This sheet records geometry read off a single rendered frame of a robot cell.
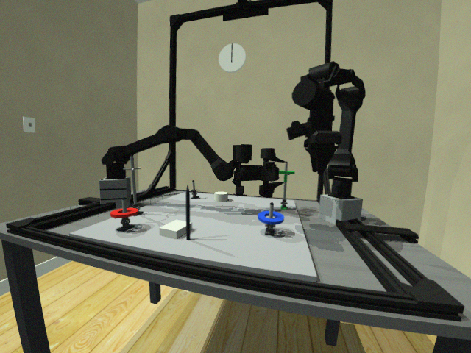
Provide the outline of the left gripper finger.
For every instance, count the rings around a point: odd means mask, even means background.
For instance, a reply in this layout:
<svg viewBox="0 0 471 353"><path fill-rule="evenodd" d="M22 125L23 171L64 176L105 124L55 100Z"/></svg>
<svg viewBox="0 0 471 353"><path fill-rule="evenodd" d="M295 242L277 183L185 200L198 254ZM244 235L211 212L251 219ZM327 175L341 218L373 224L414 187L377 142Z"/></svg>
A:
<svg viewBox="0 0 471 353"><path fill-rule="evenodd" d="M310 154L311 157L311 165L312 165L312 170L313 172L317 172L317 166L316 166L316 154L313 151L312 148L305 148L305 150Z"/></svg>
<svg viewBox="0 0 471 353"><path fill-rule="evenodd" d="M318 175L323 175L328 163L339 146L310 146L316 153Z"/></svg>

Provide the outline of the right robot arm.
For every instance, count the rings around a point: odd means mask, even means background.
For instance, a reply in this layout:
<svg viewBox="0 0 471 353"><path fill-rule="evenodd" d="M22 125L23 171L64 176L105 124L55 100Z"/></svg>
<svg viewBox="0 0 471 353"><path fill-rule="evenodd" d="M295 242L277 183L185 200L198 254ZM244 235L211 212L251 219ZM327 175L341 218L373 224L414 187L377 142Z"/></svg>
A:
<svg viewBox="0 0 471 353"><path fill-rule="evenodd" d="M181 129L172 125L165 125L159 129L156 134L126 146L110 147L106 155L102 158L102 164L106 165L107 178L105 179L124 179L126 177L126 170L123 170L123 168L125 168L124 164L127 164L130 160L131 154L134 155L162 143L174 143L181 140L191 140L210 163L218 180L227 181L234 175L232 182L236 186L241 187L241 181L251 181L253 179L253 167L251 165L241 165L242 163L249 163L249 160L252 160L252 145L233 145L233 160L227 163L215 153L206 140L200 135L199 131L195 129ZM114 163L113 161L116 162ZM234 169L236 170L234 171ZM265 162L265 165L258 167L258 171L260 171L258 180L270 182L279 180L279 168L276 167L275 162Z"/></svg>

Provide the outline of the blue ring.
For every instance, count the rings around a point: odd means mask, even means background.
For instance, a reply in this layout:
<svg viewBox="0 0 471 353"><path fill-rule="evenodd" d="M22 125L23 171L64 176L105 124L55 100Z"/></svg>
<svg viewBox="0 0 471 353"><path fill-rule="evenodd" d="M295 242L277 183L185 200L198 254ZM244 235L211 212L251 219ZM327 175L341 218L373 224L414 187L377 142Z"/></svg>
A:
<svg viewBox="0 0 471 353"><path fill-rule="evenodd" d="M284 216L281 213L273 211L274 219L266 218L269 216L269 211L263 211L258 213L258 220L265 224L281 224L284 222Z"/></svg>

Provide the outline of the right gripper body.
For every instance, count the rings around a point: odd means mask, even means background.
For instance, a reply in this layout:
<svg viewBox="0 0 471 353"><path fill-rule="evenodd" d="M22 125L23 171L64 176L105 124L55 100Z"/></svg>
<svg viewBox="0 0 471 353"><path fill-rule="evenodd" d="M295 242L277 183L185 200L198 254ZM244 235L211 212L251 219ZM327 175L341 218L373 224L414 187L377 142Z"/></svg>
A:
<svg viewBox="0 0 471 353"><path fill-rule="evenodd" d="M272 158L275 156L275 149L274 148L262 148L261 149L261 158L263 158L263 164L265 165L265 162L268 162L269 160L272 160ZM258 171L258 167L261 165L252 165L253 170L254 170L254 177L251 181L258 180L258 177L260 176L260 171ZM266 198L272 198L272 186L269 185L269 181L263 181L263 185L259 186L259 195L266 197Z"/></svg>

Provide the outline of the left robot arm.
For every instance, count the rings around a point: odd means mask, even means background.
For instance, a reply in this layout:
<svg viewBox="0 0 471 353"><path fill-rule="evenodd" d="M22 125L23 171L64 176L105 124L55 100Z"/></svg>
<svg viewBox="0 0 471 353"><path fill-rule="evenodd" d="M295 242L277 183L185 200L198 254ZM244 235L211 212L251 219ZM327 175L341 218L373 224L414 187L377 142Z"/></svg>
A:
<svg viewBox="0 0 471 353"><path fill-rule="evenodd" d="M355 75L353 69L341 69L339 64L334 61L310 68L308 71L310 75L300 77L300 82L292 93L292 99L296 105L310 110L310 114L333 112L334 94L325 88L339 83L335 94L342 109L339 130L342 137L341 144L338 144L339 147L327 167L328 179L333 179L331 194L328 195L338 199L354 199L355 197L351 196L350 191L352 190L351 182L358 181L358 169L351 152L356 112L362 106L365 98L364 82ZM349 82L354 86L339 89L339 85ZM297 136L305 135L307 137L313 134L312 120L310 117L308 119L309 121L302 124L299 121L291 123L291 127L286 129L289 140L293 140ZM352 177L352 179L341 177Z"/></svg>

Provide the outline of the grey post with green foot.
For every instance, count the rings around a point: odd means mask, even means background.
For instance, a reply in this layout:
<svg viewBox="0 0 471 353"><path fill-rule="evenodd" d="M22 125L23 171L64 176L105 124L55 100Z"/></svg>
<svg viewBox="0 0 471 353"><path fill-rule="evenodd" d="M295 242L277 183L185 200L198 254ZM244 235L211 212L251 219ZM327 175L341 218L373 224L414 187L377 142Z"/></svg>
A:
<svg viewBox="0 0 471 353"><path fill-rule="evenodd" d="M288 168L288 162L285 162L285 171L287 171L287 168ZM287 206L286 206L286 204L288 204L288 203L286 202L286 183L287 183L287 175L290 175L290 174L285 174L285 175L284 175L283 201L281 202L281 204L282 204L281 210L287 210Z"/></svg>

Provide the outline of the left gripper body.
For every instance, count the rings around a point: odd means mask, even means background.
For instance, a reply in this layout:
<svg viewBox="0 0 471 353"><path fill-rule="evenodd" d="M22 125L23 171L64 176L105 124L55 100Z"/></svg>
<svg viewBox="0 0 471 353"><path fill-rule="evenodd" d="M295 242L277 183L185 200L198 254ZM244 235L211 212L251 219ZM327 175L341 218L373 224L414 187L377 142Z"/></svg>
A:
<svg viewBox="0 0 471 353"><path fill-rule="evenodd" d="M313 134L304 141L304 147L335 146L335 144L341 144L342 135L338 131L329 131L332 130L332 123L335 120L333 113L311 113L310 120L312 120Z"/></svg>

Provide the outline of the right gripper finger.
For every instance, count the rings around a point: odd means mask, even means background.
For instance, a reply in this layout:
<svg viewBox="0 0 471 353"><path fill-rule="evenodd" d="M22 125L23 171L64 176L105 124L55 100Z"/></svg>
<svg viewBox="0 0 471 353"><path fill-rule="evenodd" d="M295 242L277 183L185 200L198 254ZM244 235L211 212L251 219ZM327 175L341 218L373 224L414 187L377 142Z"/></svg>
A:
<svg viewBox="0 0 471 353"><path fill-rule="evenodd" d="M280 162L280 163L284 163L284 162L285 162L285 161L283 161L283 160L277 158L276 155L275 155L275 156L273 157L273 159L270 160L270 161L275 161L275 162Z"/></svg>
<svg viewBox="0 0 471 353"><path fill-rule="evenodd" d="M279 185L282 185L284 182L271 182L269 183L270 186L272 186L272 190L274 192L274 189L279 186Z"/></svg>

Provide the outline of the red ring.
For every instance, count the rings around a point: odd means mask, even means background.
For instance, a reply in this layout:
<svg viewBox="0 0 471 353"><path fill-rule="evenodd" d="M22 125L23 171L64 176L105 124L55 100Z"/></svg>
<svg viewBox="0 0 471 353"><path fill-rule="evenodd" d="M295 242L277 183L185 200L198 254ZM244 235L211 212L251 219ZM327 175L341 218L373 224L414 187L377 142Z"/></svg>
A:
<svg viewBox="0 0 471 353"><path fill-rule="evenodd" d="M126 213L122 213L122 209L114 210L110 213L110 216L113 218L126 218L138 214L138 209L136 208L127 208Z"/></svg>

